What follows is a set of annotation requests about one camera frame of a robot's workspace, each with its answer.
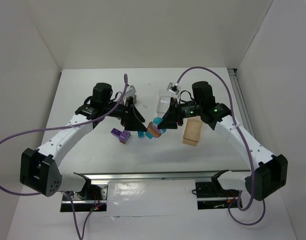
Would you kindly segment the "orange lego brick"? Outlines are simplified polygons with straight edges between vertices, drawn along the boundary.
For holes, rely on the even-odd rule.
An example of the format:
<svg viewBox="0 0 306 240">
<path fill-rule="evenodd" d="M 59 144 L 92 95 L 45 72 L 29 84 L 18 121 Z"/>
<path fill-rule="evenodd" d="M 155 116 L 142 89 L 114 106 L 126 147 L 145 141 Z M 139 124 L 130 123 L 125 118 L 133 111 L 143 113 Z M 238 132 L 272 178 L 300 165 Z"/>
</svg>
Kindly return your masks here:
<svg viewBox="0 0 306 240">
<path fill-rule="evenodd" d="M 164 133 L 162 129 L 158 129 L 158 125 L 153 121 L 148 124 L 147 131 L 151 132 L 154 138 L 159 138 Z"/>
</svg>

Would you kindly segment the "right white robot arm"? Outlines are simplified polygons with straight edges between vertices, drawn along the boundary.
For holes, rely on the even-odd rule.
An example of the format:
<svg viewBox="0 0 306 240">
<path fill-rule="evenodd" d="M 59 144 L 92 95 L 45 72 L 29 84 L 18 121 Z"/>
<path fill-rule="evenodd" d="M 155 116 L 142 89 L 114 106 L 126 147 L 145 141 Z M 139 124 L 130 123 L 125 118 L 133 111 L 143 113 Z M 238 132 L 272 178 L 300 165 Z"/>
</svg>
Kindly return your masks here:
<svg viewBox="0 0 306 240">
<path fill-rule="evenodd" d="M 248 164 L 249 172 L 222 170 L 212 176 L 215 191 L 247 191 L 262 201 L 286 184 L 288 160 L 262 146 L 233 116 L 232 108 L 218 103 L 206 81 L 192 84 L 190 101 L 171 97 L 169 107 L 158 124 L 160 129 L 177 129 L 183 120 L 200 117 L 226 139 Z"/>
</svg>

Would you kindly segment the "small teal lego brick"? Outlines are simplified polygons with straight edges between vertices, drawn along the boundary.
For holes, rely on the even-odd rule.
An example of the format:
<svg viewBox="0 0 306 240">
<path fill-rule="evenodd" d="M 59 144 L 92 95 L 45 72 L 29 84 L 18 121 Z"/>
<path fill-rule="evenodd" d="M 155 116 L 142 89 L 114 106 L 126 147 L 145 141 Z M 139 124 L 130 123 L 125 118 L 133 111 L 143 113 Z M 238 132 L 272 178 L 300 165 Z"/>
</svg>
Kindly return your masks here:
<svg viewBox="0 0 306 240">
<path fill-rule="evenodd" d="M 145 133 L 145 135 L 149 138 L 149 139 L 152 139 L 154 136 L 153 136 L 153 134 L 151 133 L 151 132 L 149 132 L 149 131 L 147 131 L 146 133 Z"/>
</svg>

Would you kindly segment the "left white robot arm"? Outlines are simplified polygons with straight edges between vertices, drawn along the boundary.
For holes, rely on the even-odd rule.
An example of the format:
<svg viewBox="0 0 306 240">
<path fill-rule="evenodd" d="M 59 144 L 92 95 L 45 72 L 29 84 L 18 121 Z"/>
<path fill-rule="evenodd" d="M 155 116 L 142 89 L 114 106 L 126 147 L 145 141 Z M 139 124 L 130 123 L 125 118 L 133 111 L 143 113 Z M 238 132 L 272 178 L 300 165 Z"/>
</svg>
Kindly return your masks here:
<svg viewBox="0 0 306 240">
<path fill-rule="evenodd" d="M 126 131 L 146 130 L 145 119 L 135 107 L 134 86 L 127 85 L 115 98 L 112 93 L 110 84 L 97 83 L 65 129 L 37 149 L 27 148 L 21 155 L 20 182 L 46 197 L 56 192 L 74 192 L 86 199 L 99 193 L 100 188 L 92 185 L 91 179 L 76 172 L 61 174 L 59 166 L 69 151 L 107 116 L 119 119 Z"/>
</svg>

